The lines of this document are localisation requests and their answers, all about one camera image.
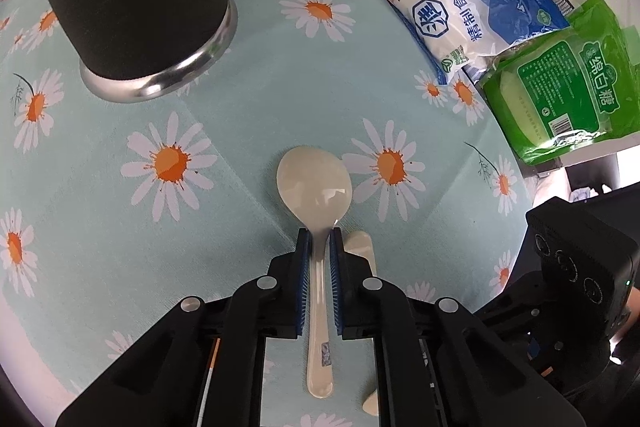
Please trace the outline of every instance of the silver base ring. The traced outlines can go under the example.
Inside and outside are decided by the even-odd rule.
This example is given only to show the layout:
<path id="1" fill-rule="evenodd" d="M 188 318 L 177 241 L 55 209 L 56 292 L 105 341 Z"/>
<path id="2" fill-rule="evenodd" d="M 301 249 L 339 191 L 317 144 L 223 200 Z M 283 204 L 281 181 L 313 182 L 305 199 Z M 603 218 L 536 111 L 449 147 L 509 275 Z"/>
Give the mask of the silver base ring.
<path id="1" fill-rule="evenodd" d="M 190 57 L 175 66 L 131 80 L 113 80 L 99 76 L 80 60 L 80 76 L 95 96 L 108 102 L 145 102 L 172 92 L 196 79 L 217 62 L 228 48 L 238 27 L 238 10 L 229 0 L 226 13 L 215 35 Z"/>

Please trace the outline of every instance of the green logo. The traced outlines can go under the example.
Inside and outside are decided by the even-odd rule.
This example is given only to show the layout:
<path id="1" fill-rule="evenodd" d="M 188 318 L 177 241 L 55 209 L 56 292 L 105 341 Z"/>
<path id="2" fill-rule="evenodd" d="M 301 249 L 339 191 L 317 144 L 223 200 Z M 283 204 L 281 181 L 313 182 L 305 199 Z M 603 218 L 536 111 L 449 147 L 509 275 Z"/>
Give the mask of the green logo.
<path id="1" fill-rule="evenodd" d="M 541 8 L 538 10 L 538 22 L 545 26 L 549 26 L 551 24 L 551 15 Z"/>
<path id="2" fill-rule="evenodd" d="M 613 84 L 618 79 L 618 72 L 611 64 L 607 64 L 602 55 L 599 42 L 587 42 L 580 52 L 580 58 L 589 73 L 591 87 L 596 97 L 600 112 L 613 113 L 620 108 Z"/>
<path id="3" fill-rule="evenodd" d="M 450 73 L 451 67 L 453 66 L 453 60 L 451 60 L 450 58 L 443 58 L 440 65 L 442 66 L 442 70 L 445 73 Z"/>

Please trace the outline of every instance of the light blue tablecloth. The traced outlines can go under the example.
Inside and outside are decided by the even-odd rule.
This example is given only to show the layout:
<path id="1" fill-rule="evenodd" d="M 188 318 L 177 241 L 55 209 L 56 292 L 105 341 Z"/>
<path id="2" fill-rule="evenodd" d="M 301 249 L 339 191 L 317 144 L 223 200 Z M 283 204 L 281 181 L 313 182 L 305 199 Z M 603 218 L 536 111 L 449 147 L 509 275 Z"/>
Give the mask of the light blue tablecloth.
<path id="1" fill-rule="evenodd" d="M 181 297 L 231 295 L 292 249 L 275 171 L 296 145 L 343 158 L 354 201 L 340 225 L 370 233 L 379 275 L 409 295 L 475 310 L 513 266 L 530 203 L 510 148 L 468 82 L 434 85 L 385 0 L 235 1 L 228 54 L 134 105 L 82 85 L 47 0 L 0 3 L 1 298 L 70 393 Z M 0 345 L 17 329 L 0 327 Z M 361 410 L 371 342 L 333 330 L 331 350 L 321 401 L 305 340 L 269 341 L 262 425 L 377 425 Z"/>

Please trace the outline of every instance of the black camera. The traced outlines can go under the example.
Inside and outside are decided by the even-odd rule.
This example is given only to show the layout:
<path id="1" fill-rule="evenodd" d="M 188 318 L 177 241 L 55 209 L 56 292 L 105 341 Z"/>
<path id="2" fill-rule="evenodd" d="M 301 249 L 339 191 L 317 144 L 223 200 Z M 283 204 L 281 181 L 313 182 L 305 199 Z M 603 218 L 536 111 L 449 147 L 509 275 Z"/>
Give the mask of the black camera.
<path id="1" fill-rule="evenodd" d="M 527 213 L 545 282 L 573 308 L 586 337 L 611 337 L 626 319 L 640 248 L 580 204 L 552 198 Z"/>

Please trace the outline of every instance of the spoon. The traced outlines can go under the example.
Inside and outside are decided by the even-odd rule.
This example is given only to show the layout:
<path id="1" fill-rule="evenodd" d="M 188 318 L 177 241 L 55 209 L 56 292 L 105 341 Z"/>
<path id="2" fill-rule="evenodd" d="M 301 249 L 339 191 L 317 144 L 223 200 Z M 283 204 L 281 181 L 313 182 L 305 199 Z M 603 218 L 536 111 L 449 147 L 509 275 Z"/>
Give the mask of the spoon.
<path id="1" fill-rule="evenodd" d="M 334 374 L 324 298 L 324 248 L 329 232 L 351 204 L 351 178 L 333 154 L 302 146 L 282 157 L 276 181 L 282 201 L 313 237 L 306 386 L 316 398 L 327 398 L 334 391 Z"/>
<path id="2" fill-rule="evenodd" d="M 364 230 L 356 230 L 351 232 L 344 242 L 344 250 L 360 257 L 364 257 L 369 261 L 371 274 L 376 277 L 376 258 L 373 255 L 373 242 L 371 236 Z M 362 410 L 372 416 L 378 416 L 378 390 L 373 393 L 362 404 Z"/>

